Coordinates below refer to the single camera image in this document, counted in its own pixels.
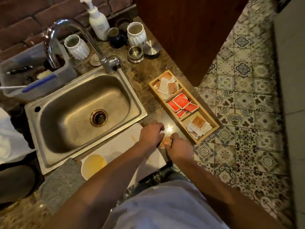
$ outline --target granite countertop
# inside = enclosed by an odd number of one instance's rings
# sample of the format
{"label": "granite countertop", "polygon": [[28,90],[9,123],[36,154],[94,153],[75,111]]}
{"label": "granite countertop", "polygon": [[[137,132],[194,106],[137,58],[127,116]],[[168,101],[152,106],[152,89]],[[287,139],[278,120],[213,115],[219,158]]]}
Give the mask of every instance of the granite countertop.
{"label": "granite countertop", "polygon": [[[141,22],[140,18],[135,18],[134,21]],[[152,33],[147,28],[145,28],[145,30],[147,34],[147,40],[155,40]],[[197,91],[193,88],[191,83],[183,75],[181,70],[177,67],[177,65],[173,62],[165,50],[162,50],[156,59],[144,58],[142,62],[135,64],[127,60],[127,51],[129,46],[123,46],[120,49],[113,49],[109,46],[108,43],[100,42],[98,44],[106,56],[115,53],[116,56],[121,59],[122,70],[124,71],[126,77],[128,78],[130,84],[132,85],[148,114],[146,118],[139,122],[142,125],[146,125],[153,120],[157,120],[164,124],[166,128],[166,135],[171,135],[172,133],[177,132],[182,138],[186,138],[149,90],[149,82],[168,69],[179,79],[179,81],[181,81],[181,83],[189,90],[189,92],[191,92],[191,94],[199,101],[199,103],[211,115],[213,115],[208,105],[202,100]],[[94,67],[91,66],[88,61],[89,59],[86,59],[76,64],[76,70],[78,70],[79,73],[86,73],[91,69],[94,69]],[[0,96],[0,99],[0,107],[4,108],[6,111],[19,103],[24,103],[24,101],[13,98],[9,99],[6,97],[2,98],[2,96]],[[74,160],[76,162],[80,162],[80,159],[90,154],[91,152],[93,152],[93,150],[78,156]],[[165,150],[160,149],[160,152],[167,161]],[[38,193],[35,192],[31,196],[19,200],[13,206],[0,211],[0,225],[2,229],[40,228],[50,217],[51,213],[46,208],[45,204],[39,199]]]}

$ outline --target blue strip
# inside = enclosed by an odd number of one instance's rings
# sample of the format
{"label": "blue strip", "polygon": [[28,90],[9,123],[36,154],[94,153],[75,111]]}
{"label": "blue strip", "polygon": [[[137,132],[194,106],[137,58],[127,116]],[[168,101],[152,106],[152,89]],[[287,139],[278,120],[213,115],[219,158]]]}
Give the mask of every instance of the blue strip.
{"label": "blue strip", "polygon": [[33,90],[34,88],[39,87],[52,79],[55,79],[56,77],[57,77],[57,75],[55,73],[52,73],[51,75],[48,75],[47,77],[44,77],[40,80],[37,80],[37,81],[29,84],[22,90],[22,92],[23,93],[29,92],[29,91]]}

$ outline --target wooden condiment tray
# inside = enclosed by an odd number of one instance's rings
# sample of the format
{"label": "wooden condiment tray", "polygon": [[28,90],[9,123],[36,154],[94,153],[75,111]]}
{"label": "wooden condiment tray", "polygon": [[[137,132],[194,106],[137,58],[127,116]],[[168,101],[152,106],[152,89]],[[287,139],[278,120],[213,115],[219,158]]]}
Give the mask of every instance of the wooden condiment tray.
{"label": "wooden condiment tray", "polygon": [[[167,100],[163,100],[163,98],[159,95],[159,92],[153,87],[158,80],[163,76],[164,73],[169,73],[172,77],[175,78],[175,80],[179,84],[179,90],[171,95]],[[192,94],[184,87],[184,85],[170,72],[170,70],[165,71],[162,75],[154,79],[149,83],[149,88],[152,94],[157,98],[157,100],[160,102],[162,107],[167,111],[167,113],[170,115],[170,117],[173,119],[173,121],[177,124],[177,126],[181,129],[181,131],[185,134],[185,136],[189,139],[190,142],[194,142],[195,144],[198,144],[202,140],[204,140],[207,136],[212,134],[215,130],[217,130],[220,125],[211,117],[211,115],[201,106],[201,104],[192,96]],[[185,96],[188,97],[188,99],[193,103],[199,106],[199,108],[190,113],[186,113],[181,119],[175,114],[175,112],[169,107],[167,104],[169,101],[171,101],[175,96],[177,96],[180,93],[184,93]],[[189,133],[189,131],[186,129],[186,126],[184,125],[183,121],[187,119],[189,116],[193,115],[195,112],[199,112],[203,119],[205,119],[208,123],[211,124],[213,127],[210,131],[208,131],[206,134],[198,138],[196,140],[193,138],[193,136]]]}

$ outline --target gray towel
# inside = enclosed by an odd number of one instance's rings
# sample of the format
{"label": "gray towel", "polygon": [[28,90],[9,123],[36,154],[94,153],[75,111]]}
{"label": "gray towel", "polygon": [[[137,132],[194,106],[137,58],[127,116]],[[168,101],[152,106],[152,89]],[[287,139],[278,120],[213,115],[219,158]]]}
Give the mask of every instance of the gray towel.
{"label": "gray towel", "polygon": [[40,197],[54,214],[85,181],[80,166],[68,159],[40,186]]}

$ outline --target plastic bin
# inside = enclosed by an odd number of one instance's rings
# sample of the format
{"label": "plastic bin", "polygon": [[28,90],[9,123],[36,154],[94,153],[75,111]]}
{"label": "plastic bin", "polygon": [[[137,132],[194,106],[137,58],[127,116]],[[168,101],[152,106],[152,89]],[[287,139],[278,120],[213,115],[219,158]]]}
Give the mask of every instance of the plastic bin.
{"label": "plastic bin", "polygon": [[[18,97],[31,101],[75,79],[77,77],[77,73],[70,64],[70,58],[66,52],[66,49],[58,42],[58,40],[55,40],[54,42],[54,52],[64,58],[65,65],[63,67],[57,69],[43,79],[30,83],[24,88],[3,89],[3,94],[7,97]],[[23,75],[22,73],[10,75],[6,74],[6,72],[25,65],[32,65],[33,67],[42,66],[45,59],[46,54],[44,52],[44,44],[40,43],[6,61],[3,61],[0,63],[1,86],[24,85],[20,80],[20,76]]]}

